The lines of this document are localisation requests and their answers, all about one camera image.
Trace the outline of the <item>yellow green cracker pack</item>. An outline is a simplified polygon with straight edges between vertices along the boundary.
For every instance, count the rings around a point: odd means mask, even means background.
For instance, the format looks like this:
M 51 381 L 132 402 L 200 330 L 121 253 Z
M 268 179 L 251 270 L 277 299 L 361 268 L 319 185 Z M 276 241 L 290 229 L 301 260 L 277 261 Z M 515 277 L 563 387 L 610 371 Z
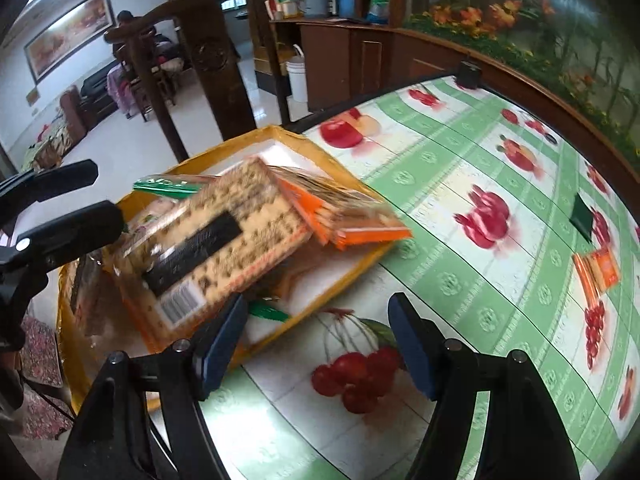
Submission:
M 205 185 L 212 183 L 215 177 L 197 174 L 151 174 L 134 182 L 135 191 L 156 196 L 184 200 L 196 194 Z

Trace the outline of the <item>small black table object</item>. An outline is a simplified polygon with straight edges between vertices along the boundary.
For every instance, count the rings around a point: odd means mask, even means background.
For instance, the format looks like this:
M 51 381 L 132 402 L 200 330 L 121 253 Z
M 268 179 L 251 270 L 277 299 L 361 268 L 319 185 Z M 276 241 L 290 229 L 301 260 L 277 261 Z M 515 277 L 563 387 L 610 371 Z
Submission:
M 476 90 L 482 85 L 483 71 L 477 64 L 465 60 L 461 61 L 456 73 L 456 84 L 468 90 Z

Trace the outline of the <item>large orange cracker pack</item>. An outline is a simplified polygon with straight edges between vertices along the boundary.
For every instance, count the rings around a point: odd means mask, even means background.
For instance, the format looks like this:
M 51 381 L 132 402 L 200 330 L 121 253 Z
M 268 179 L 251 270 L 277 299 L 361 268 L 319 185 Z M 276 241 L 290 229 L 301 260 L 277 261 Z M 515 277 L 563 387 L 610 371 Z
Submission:
M 311 237 L 270 167 L 242 160 L 112 251 L 115 280 L 149 352 L 191 336 Z

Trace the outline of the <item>green-end sesame cracker pack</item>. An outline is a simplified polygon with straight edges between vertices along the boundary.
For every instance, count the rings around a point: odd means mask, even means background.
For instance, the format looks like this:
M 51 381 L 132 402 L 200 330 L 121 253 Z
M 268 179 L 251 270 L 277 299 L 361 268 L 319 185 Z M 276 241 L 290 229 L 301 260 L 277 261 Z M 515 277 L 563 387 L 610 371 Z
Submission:
M 270 169 L 322 245 L 345 249 L 412 237 L 384 200 L 303 170 Z

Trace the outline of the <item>round green-label biscuit pack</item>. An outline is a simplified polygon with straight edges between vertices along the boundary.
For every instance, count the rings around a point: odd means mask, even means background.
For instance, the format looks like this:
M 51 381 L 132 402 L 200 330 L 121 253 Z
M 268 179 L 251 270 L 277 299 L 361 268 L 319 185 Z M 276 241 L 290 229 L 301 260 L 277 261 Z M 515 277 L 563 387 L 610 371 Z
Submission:
M 157 197 L 127 222 L 126 228 L 122 232 L 122 238 L 131 240 L 143 236 L 148 229 L 154 226 L 156 220 L 167 214 L 176 203 L 177 201 L 172 198 Z

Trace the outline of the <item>dark green sachet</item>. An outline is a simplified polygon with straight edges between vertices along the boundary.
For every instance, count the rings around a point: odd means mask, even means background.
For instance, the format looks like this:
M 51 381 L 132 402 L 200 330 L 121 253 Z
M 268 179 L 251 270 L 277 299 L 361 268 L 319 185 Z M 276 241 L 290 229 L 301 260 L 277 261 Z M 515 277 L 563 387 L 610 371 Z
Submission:
M 575 194 L 570 223 L 588 243 L 592 241 L 594 213 L 579 193 Z

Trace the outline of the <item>small orange cracker pack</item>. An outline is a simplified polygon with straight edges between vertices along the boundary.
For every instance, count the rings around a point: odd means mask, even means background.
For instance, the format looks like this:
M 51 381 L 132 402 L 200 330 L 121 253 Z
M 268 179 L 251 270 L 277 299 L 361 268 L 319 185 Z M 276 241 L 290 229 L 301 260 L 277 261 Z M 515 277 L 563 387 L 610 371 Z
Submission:
M 574 254 L 572 260 L 589 307 L 595 307 L 601 297 L 616 286 L 622 277 L 610 246 L 585 254 Z

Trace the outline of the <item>orange salty cheese biscuit pack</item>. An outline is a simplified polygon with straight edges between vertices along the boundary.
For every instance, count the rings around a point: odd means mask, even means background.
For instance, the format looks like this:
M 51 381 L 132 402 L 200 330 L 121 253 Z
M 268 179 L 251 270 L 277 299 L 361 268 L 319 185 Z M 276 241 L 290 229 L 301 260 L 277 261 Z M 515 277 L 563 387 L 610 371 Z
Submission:
M 267 275 L 266 291 L 277 300 L 289 300 L 296 288 L 303 285 L 320 285 L 325 289 L 344 278 L 377 247 L 377 244 L 364 244 L 338 249 L 332 244 L 321 246 L 309 242 Z

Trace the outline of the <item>wooden sideboard cabinet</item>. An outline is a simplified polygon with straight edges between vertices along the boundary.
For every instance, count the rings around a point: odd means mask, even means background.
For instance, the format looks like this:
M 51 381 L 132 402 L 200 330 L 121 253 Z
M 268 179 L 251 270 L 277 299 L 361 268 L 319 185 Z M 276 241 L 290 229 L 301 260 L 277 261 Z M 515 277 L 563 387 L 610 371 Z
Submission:
M 277 20 L 277 37 L 305 57 L 307 106 L 323 110 L 387 88 L 392 82 L 394 32 L 349 21 Z

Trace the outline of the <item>framed wall painting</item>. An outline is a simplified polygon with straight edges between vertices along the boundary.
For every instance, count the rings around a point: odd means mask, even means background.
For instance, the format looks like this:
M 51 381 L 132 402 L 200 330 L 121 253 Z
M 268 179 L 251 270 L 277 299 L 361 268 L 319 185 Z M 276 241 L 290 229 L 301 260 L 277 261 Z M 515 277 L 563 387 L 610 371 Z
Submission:
M 32 79 L 39 84 L 52 70 L 115 23 L 111 0 L 82 0 L 24 47 Z

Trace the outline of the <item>white bucket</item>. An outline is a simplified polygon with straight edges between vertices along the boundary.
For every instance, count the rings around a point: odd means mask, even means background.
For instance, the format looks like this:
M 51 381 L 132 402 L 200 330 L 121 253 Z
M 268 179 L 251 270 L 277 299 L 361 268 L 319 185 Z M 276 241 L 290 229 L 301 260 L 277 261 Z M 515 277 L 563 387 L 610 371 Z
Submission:
M 305 55 L 301 47 L 294 44 L 294 55 L 285 62 L 290 80 L 292 98 L 295 102 L 308 101 Z

